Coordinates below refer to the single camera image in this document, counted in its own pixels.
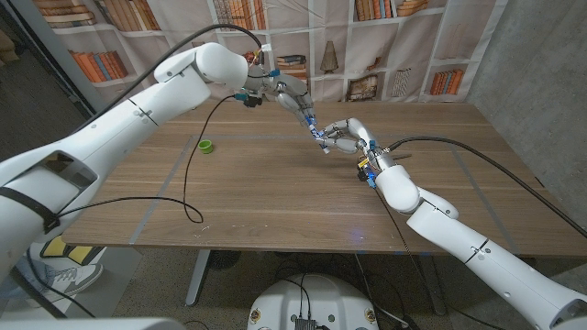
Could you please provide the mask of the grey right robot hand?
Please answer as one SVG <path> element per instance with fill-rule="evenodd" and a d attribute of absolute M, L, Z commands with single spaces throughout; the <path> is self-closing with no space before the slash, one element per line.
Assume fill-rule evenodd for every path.
<path fill-rule="evenodd" d="M 385 171 L 397 162 L 384 151 L 375 135 L 355 117 L 336 121 L 319 131 L 319 144 L 336 147 L 347 154 L 361 152 L 377 171 Z"/>

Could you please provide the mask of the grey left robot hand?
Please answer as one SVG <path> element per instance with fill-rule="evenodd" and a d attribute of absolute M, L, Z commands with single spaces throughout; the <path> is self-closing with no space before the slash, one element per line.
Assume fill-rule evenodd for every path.
<path fill-rule="evenodd" d="M 262 72 L 251 67 L 244 84 L 246 90 L 274 96 L 278 104 L 294 114 L 303 127 L 316 125 L 316 112 L 305 82 L 279 70 Z"/>

